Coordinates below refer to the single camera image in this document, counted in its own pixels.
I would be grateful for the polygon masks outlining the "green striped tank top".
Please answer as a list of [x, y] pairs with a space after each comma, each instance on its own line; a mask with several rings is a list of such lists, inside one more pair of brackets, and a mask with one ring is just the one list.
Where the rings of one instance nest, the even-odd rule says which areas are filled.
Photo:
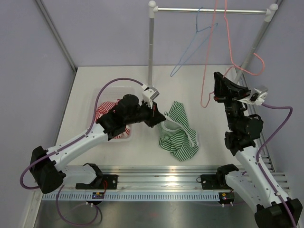
[[191, 159], [199, 150], [198, 133], [190, 128], [183, 103], [174, 101], [166, 120], [158, 124], [159, 147], [178, 161]]

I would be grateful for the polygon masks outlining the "red striped tank top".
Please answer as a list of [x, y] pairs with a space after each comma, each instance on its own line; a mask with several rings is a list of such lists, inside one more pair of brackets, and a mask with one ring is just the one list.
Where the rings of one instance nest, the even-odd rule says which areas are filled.
[[[120, 99], [114, 101], [104, 101], [97, 106], [95, 111], [95, 122], [102, 116], [106, 116], [108, 119], [109, 117], [113, 117], [114, 115], [114, 108], [118, 105]], [[120, 135], [117, 135], [113, 138], [113, 141], [122, 141], [126, 140], [131, 137], [131, 127], [130, 125], [125, 126], [125, 131]]]

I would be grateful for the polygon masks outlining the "pink wire hanger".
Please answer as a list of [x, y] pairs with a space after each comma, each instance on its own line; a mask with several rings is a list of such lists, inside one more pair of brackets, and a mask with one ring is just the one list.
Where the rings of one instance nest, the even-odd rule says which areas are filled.
[[[256, 54], [255, 52], [253, 53], [253, 55], [255, 57], [257, 57], [260, 61], [261, 61], [261, 64], [262, 64], [262, 69], [259, 73], [252, 73], [248, 70], [246, 70], [245, 68], [246, 67], [241, 67], [241, 66], [238, 66], [234, 63], [233, 61], [233, 55], [232, 55], [232, 48], [231, 48], [231, 41], [230, 41], [230, 31], [229, 31], [229, 23], [228, 23], [228, 19], [227, 19], [227, 7], [228, 7], [228, 1], [227, 0], [224, 0], [224, 3], [225, 3], [225, 7], [224, 7], [224, 20], [225, 20], [225, 23], [226, 23], [226, 30], [227, 30], [227, 38], [228, 38], [228, 50], [229, 50], [229, 57], [230, 57], [230, 62], [232, 64], [232, 66], [226, 71], [226, 73], [224, 74], [224, 76], [226, 76], [226, 74], [230, 71], [230, 69], [232, 68], [236, 68], [238, 70], [242, 70], [242, 71], [245, 71], [246, 73], [252, 75], [252, 76], [259, 76], [261, 75], [264, 70], [265, 70], [265, 62], [264, 60], [258, 55]], [[209, 61], [209, 52], [210, 52], [210, 48], [211, 48], [211, 43], [212, 43], [212, 34], [213, 34], [213, 27], [214, 27], [214, 22], [215, 22], [215, 18], [216, 18], [216, 9], [217, 9], [217, 6], [218, 6], [218, 0], [215, 1], [215, 7], [214, 7], [214, 12], [213, 12], [213, 16], [212, 16], [212, 23], [211, 23], [211, 29], [210, 29], [210, 34], [209, 34], [209, 39], [208, 39], [208, 48], [207, 48], [207, 54], [206, 54], [206, 62], [205, 62], [205, 66], [204, 66], [204, 71], [203, 71], [203, 79], [202, 79], [202, 88], [201, 88], [201, 98], [200, 98], [200, 106], [202, 108], [207, 108], [210, 101], [211, 101], [211, 95], [214, 93], [214, 92], [210, 92], [209, 93], [209, 96], [208, 96], [208, 101], [207, 103], [204, 105], [203, 104], [203, 96], [204, 96], [204, 85], [205, 85], [205, 78], [206, 78], [206, 71], [207, 71], [207, 65], [208, 65], [208, 61]]]

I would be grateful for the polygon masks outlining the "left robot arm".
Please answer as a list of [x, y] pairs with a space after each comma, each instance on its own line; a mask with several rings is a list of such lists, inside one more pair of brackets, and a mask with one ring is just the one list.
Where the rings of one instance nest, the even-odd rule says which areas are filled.
[[124, 133], [128, 125], [144, 122], [148, 127], [154, 127], [165, 119], [155, 102], [139, 102], [137, 96], [127, 94], [76, 138], [48, 149], [35, 148], [30, 173], [44, 194], [62, 185], [75, 185], [80, 190], [104, 189], [104, 174], [96, 164], [78, 168], [68, 168], [67, 165], [86, 151]]

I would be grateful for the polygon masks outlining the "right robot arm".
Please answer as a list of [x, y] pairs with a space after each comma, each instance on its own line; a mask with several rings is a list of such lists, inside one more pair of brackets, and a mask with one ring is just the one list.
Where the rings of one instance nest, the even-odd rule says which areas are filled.
[[246, 179], [233, 165], [219, 167], [216, 184], [231, 188], [254, 212], [260, 228], [295, 228], [303, 206], [280, 187], [261, 158], [262, 147], [257, 147], [263, 121], [257, 114], [246, 116], [248, 105], [264, 105], [268, 89], [250, 90], [233, 83], [220, 72], [214, 72], [214, 100], [223, 103], [229, 131], [225, 133], [225, 146], [241, 163], [249, 175]]

